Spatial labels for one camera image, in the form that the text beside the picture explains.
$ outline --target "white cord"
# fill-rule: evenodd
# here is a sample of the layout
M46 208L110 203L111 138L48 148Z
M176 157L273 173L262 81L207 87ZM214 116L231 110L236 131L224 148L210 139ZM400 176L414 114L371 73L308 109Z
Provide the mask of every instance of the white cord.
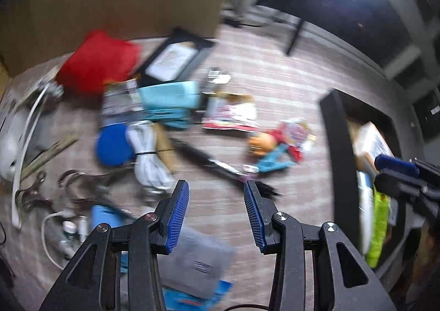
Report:
M26 119L25 126L23 128L23 138L26 136L26 131L29 127L32 116L38 107L38 104L40 104L41 99L43 99L43 97L45 96L46 91L49 89L49 87L50 87L50 83L45 85L43 91L40 93L37 100L35 100L34 105L32 105L32 108L31 108L29 115ZM43 104L44 104L44 101L41 104L40 110L38 111L38 115L36 116L36 118L34 120L34 124L32 125L32 127L29 131L29 134L27 135L26 142L23 144L23 148L21 149L21 152L17 156L17 160L15 163L14 180L12 182L12 213L11 213L11 215L12 215L12 224L14 225L14 227L16 227L18 229L21 229L21 218L20 218L20 215L17 210L17 205L15 203L15 196L16 196L18 190L20 189L21 169L23 168L23 162L25 159L27 148L29 146L29 142L32 138L32 134L34 133L35 127L37 126L38 120L39 120L41 112L43 110Z
M135 154L138 154L135 176L139 183L157 190L169 190L172 187L173 178L156 154L156 134L151 127L151 121L130 124L125 136L131 143Z
M49 251L48 251L48 247L46 245L46 234L45 234L45 230L46 230L46 222L53 217L63 217L63 218L71 218L74 217L75 214L73 213L72 210L70 209L65 209L61 212L57 212L57 213L52 213L49 214L48 216L45 216L45 218L43 219L43 222L41 222L41 242L43 244L43 249L45 250L46 256L49 258L49 260L52 262L52 264L54 264L56 267L58 267L58 269L63 270L64 267L62 267L61 265L59 265L55 260L53 260L53 258L50 256Z

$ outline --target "green object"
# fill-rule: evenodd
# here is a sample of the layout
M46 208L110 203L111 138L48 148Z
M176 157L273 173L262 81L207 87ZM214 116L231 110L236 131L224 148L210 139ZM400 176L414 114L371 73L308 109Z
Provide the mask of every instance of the green object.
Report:
M375 199L373 236L371 237L370 249L365 256L365 260L371 268L378 265L382 253L389 213L389 197L378 192L375 185L373 185L373 195Z

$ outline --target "gray cloth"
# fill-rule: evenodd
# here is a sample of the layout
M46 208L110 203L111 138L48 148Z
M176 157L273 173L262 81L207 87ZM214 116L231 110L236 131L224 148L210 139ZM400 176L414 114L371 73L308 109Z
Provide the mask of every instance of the gray cloth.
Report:
M183 226L172 253L158 255L162 285L210 299L233 254L226 243Z

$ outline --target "red fabric bag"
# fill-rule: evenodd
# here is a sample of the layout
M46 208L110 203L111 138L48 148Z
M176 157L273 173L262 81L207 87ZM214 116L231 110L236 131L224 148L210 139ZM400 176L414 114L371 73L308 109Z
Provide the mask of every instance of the red fabric bag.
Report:
M134 43L111 38L101 30L92 31L61 67L56 80L66 90L102 95L106 84L128 79L139 52Z

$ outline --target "blue disc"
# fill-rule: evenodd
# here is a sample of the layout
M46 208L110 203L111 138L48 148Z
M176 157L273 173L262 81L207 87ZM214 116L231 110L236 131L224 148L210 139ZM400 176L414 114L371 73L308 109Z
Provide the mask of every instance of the blue disc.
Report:
M115 124L104 127L96 142L96 157L106 166L120 166L134 156L134 151L125 138L127 127Z

